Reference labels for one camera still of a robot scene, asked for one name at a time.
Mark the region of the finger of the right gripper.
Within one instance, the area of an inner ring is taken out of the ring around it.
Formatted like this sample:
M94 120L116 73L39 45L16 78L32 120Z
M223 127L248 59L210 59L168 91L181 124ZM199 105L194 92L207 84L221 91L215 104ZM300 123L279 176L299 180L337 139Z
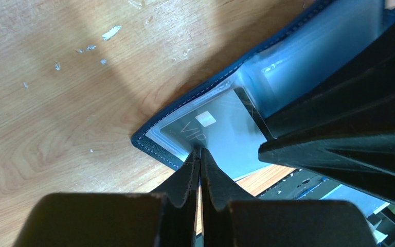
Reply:
M275 137L306 131L395 132L394 23L320 85L266 119Z
M395 204L395 133L264 143L259 160L316 172Z

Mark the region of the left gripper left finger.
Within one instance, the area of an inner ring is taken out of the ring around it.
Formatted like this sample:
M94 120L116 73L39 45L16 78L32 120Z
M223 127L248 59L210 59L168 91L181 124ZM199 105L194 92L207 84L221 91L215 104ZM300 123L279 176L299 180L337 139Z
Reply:
M200 151L149 193L51 193L15 246L194 246Z

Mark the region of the dark grey VIP card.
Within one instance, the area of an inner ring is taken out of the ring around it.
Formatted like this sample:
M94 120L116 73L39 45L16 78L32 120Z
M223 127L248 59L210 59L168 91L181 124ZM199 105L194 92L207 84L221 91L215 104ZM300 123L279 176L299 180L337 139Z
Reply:
M269 166L259 161L258 149L272 135L241 87L171 121L160 133L179 151L208 149L219 168L233 180Z

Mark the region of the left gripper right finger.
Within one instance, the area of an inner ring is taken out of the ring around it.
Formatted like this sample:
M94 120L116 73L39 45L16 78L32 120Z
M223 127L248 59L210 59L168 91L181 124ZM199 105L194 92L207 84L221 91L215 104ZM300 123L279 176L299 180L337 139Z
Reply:
M262 200L200 150L204 246L375 246L361 211L348 201Z

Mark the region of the blue leather card holder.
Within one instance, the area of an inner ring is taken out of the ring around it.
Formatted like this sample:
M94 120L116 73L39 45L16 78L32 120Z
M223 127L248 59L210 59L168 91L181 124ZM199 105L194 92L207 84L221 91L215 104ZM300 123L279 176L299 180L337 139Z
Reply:
M375 41L394 21L384 1L317 1L239 60L149 119L134 147L178 170L189 153L160 133L173 120L243 88L264 120L307 93Z

